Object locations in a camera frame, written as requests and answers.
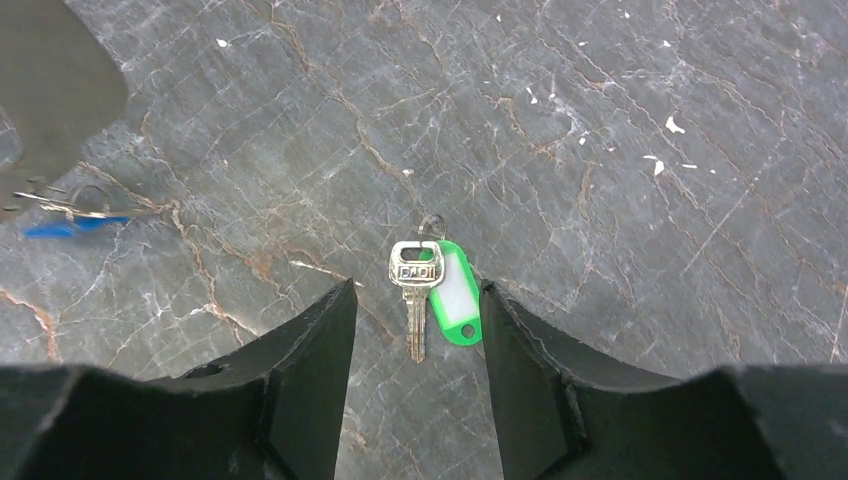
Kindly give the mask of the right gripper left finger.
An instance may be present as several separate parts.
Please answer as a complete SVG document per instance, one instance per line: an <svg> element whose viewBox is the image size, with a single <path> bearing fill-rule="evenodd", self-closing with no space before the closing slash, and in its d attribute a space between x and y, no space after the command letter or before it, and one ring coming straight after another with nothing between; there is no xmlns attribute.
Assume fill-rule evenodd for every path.
<svg viewBox="0 0 848 480"><path fill-rule="evenodd" d="M330 479L355 338L352 280L184 375L1 371L5 479Z"/></svg>

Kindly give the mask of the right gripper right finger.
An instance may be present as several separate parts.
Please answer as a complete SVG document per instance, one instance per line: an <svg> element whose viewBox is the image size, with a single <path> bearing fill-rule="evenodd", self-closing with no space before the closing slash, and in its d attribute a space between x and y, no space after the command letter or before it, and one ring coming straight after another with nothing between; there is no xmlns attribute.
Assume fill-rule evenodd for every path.
<svg viewBox="0 0 848 480"><path fill-rule="evenodd" d="M726 365L677 379L481 289L491 408L508 479L843 479L847 369Z"/></svg>

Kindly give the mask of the green tagged key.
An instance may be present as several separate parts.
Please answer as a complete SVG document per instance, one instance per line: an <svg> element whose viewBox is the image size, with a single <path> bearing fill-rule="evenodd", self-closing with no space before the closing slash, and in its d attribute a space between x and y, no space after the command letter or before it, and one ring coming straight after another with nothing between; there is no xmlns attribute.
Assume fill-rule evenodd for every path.
<svg viewBox="0 0 848 480"><path fill-rule="evenodd" d="M426 215L415 240L395 243L388 277L401 289L407 306L407 348L411 359L426 358L427 313L432 312L444 338L457 346L482 340L479 284L464 249L447 238L438 214Z"/></svg>

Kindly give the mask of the blue tagged key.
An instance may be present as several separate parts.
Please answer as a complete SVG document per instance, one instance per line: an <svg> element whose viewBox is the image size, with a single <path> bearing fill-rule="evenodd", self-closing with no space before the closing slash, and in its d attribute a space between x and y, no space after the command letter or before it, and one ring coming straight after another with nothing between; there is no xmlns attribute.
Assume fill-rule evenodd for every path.
<svg viewBox="0 0 848 480"><path fill-rule="evenodd" d="M15 200L31 200L43 211L53 214L51 220L24 228L22 234L28 239L73 238L97 232L113 224L126 224L138 217L152 215L154 211L144 206L120 204L113 208L115 196L104 187L87 184L75 187L70 192L54 187L64 195L53 198L32 191L14 191Z"/></svg>

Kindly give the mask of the grey metal key holder plate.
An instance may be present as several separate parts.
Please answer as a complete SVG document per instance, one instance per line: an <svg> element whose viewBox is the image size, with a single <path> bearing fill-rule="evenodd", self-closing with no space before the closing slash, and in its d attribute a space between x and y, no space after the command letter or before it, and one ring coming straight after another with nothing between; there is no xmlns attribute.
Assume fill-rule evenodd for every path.
<svg viewBox="0 0 848 480"><path fill-rule="evenodd" d="M1 220L73 170L81 145L117 121L127 100L113 57L65 2L2 2L1 107L21 153L1 170Z"/></svg>

